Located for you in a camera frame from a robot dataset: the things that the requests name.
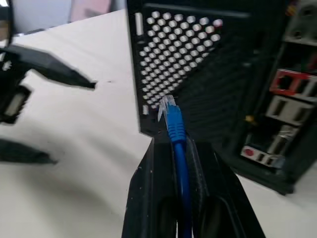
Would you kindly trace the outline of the black computer tower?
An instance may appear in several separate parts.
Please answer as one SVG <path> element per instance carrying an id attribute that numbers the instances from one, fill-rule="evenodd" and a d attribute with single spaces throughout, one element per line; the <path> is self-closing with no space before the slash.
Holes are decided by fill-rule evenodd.
<path id="1" fill-rule="evenodd" d="M 280 194 L 317 161 L 317 0 L 126 0 L 140 131 L 172 95 L 194 140 Z"/>

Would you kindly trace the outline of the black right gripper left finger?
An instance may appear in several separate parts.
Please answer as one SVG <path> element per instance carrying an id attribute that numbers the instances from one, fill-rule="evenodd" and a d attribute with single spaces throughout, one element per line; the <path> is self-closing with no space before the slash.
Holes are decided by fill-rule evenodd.
<path id="1" fill-rule="evenodd" d="M 176 238 L 177 208 L 172 148 L 154 138 L 129 184 L 121 238 Z"/>

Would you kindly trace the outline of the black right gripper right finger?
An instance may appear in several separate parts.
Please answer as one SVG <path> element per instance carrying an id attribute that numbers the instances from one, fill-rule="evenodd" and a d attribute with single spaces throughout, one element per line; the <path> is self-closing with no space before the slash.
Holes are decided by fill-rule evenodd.
<path id="1" fill-rule="evenodd" d="M 212 145 L 188 136 L 186 160 L 194 238 L 263 238 L 239 179 Z"/>

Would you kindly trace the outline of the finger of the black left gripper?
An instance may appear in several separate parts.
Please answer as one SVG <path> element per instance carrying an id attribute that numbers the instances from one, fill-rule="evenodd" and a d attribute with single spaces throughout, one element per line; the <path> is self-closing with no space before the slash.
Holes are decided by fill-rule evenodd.
<path id="1" fill-rule="evenodd" d="M 55 165 L 58 161 L 47 152 L 22 143 L 0 139 L 0 163 Z"/>
<path id="2" fill-rule="evenodd" d="M 88 89 L 96 87 L 96 82 L 90 81 L 85 75 L 48 52 L 20 45 L 0 48 L 0 52 L 17 57 L 20 67 L 26 68 L 27 71 L 35 70 L 48 80 Z"/>

